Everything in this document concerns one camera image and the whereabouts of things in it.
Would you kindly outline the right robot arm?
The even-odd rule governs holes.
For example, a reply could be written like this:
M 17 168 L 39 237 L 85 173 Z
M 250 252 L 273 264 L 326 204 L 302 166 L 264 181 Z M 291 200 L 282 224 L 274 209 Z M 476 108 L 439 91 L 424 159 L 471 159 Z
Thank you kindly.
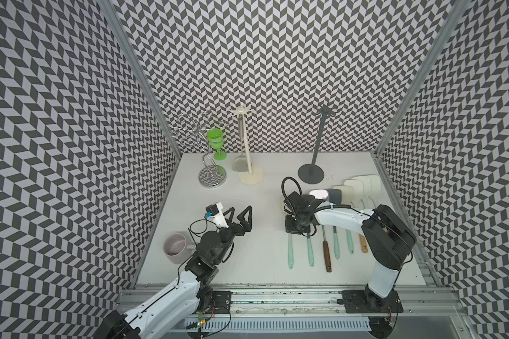
M 288 194 L 288 182 L 298 184 L 293 177 L 285 177 L 281 182 L 286 233 L 302 235 L 308 241 L 327 226 L 359 234 L 363 252 L 372 254 L 376 263 L 365 289 L 354 296 L 368 312 L 398 310 L 399 298 L 394 287 L 403 266 L 412 260 L 415 234 L 390 206 L 363 208 L 352 202 L 354 190 L 350 186 L 315 189 L 308 194 L 297 186 Z

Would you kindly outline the cream utensil wooden handle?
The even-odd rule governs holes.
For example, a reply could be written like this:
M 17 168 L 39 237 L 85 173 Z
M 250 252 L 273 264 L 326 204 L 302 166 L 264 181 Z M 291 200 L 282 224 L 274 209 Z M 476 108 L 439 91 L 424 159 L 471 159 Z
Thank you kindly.
M 372 191 L 372 184 L 369 176 L 357 176 L 354 179 L 360 181 L 363 184 L 362 202 L 365 208 L 374 208 L 375 203 L 370 197 Z

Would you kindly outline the dark grey utensil rack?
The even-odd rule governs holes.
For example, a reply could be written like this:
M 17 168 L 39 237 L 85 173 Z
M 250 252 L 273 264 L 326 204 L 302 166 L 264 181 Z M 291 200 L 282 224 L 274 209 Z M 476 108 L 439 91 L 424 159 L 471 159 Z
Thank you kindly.
M 302 165 L 298 169 L 299 178 L 307 184 L 318 184 L 322 182 L 322 180 L 324 179 L 325 173 L 321 167 L 316 165 L 316 161 L 318 159 L 320 144 L 322 141 L 322 136 L 324 134 L 327 119 L 333 114 L 335 114 L 334 110 L 329 108 L 328 106 L 321 107 L 318 112 L 320 113 L 321 117 L 318 133 L 315 139 L 315 148 L 313 151 L 311 163 Z

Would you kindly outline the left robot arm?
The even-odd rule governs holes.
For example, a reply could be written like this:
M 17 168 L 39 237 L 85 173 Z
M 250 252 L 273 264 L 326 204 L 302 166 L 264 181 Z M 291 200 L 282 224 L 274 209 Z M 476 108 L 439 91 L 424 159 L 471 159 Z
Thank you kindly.
M 223 210 L 221 203 L 206 207 L 203 221 L 214 225 L 199 235 L 195 251 L 178 268 L 177 278 L 142 302 L 121 314 L 110 312 L 93 334 L 94 338 L 161 338 L 189 315 L 210 307 L 210 286 L 218 265 L 227 261 L 236 237 L 253 228 L 253 208 L 248 206 L 234 219 L 234 208 Z

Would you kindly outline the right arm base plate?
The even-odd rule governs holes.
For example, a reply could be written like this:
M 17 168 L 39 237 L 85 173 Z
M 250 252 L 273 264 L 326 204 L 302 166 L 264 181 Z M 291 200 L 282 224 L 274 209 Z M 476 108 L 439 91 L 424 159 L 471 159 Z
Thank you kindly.
M 338 305 L 344 306 L 348 314 L 389 314 L 403 313 L 397 291 L 393 290 L 386 298 L 381 298 L 370 290 L 343 290 Z

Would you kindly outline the all steel turner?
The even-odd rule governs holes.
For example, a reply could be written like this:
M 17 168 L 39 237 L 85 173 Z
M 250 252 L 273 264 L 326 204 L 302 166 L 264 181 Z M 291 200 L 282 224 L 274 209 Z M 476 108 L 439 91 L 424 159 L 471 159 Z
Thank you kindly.
M 238 136 L 240 140 L 240 155 L 233 161 L 232 170 L 234 172 L 247 172 L 247 157 L 244 154 L 244 131 L 243 115 L 238 115 Z

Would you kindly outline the grey spatula mint handle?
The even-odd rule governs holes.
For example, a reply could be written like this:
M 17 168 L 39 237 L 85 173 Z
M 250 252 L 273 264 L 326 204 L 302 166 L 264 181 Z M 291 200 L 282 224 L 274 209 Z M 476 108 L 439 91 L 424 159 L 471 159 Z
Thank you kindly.
M 311 268 L 314 268 L 315 267 L 315 257 L 314 257 L 314 252 L 313 252 L 313 248 L 312 248 L 311 236 L 309 234 L 307 235 L 307 249 L 308 249 L 309 265 Z
M 342 192 L 339 189 L 329 189 L 328 201 L 332 204 L 340 204 L 342 202 Z M 334 240 L 334 253 L 335 258 L 340 259 L 341 251 L 339 246 L 339 237 L 337 234 L 337 228 L 333 227 L 333 240 Z

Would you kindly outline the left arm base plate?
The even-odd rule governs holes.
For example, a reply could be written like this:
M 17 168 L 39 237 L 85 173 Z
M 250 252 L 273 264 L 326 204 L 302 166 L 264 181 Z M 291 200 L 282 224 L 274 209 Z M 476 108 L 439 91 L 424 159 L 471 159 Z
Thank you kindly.
M 203 292 L 199 298 L 198 312 L 227 314 L 233 293 L 230 290 Z

